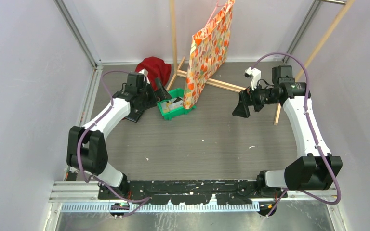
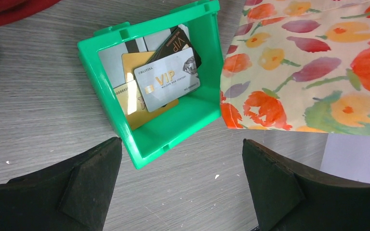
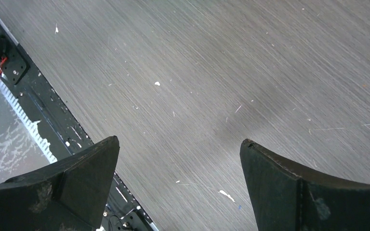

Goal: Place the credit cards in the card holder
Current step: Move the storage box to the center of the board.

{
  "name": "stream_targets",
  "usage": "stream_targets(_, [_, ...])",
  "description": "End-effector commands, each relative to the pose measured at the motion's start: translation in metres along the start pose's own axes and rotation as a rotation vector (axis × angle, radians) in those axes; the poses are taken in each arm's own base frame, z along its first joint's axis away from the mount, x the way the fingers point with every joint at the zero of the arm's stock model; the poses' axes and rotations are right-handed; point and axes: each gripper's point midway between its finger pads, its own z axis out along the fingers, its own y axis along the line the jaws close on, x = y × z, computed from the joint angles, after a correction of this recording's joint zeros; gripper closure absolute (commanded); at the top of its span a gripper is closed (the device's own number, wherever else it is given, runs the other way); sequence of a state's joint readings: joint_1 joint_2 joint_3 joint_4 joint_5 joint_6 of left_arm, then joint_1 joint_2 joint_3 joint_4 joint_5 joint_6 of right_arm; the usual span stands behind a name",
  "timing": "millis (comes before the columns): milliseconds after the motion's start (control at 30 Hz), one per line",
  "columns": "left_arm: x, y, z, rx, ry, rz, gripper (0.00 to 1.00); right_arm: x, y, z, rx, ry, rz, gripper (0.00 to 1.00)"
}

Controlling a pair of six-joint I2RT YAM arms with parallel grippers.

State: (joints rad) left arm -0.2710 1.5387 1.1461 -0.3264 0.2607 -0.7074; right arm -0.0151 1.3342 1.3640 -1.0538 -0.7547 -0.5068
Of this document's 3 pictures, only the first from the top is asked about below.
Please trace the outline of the green plastic bin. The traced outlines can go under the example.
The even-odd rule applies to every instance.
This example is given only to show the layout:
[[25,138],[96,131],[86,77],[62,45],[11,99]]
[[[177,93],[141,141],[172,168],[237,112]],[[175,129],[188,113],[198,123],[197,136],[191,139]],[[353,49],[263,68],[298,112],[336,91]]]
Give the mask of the green plastic bin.
[[177,116],[186,115],[191,110],[196,109],[195,105],[189,109],[184,108],[184,89],[176,88],[169,91],[169,94],[172,97],[171,99],[157,104],[164,120],[172,120]]

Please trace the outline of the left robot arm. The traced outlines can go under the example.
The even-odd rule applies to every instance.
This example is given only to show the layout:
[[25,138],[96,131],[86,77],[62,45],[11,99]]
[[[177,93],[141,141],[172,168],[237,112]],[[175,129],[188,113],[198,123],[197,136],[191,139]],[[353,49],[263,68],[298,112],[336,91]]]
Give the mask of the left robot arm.
[[121,90],[111,95],[109,104],[94,119],[70,129],[67,165],[109,185],[115,198],[125,198],[129,191],[127,177],[109,163],[106,139],[120,121],[138,122],[145,110],[169,99],[171,95],[162,82],[159,79],[151,82],[146,70],[129,72]]

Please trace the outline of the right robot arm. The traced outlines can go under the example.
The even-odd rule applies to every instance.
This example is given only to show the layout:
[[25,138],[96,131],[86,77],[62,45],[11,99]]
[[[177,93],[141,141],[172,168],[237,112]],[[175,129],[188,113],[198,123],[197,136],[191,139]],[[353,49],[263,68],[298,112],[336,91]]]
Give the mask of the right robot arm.
[[232,115],[248,118],[251,106],[259,112],[265,105],[279,103],[289,119],[297,148],[297,159],[283,170],[259,173],[255,185],[257,194],[266,198],[275,188],[328,190],[343,162],[339,156],[331,154],[323,141],[307,84],[295,81],[290,65],[272,68],[272,84],[266,87],[259,83],[261,71],[257,68],[246,69],[244,75],[251,79],[251,86],[239,92],[238,104]]

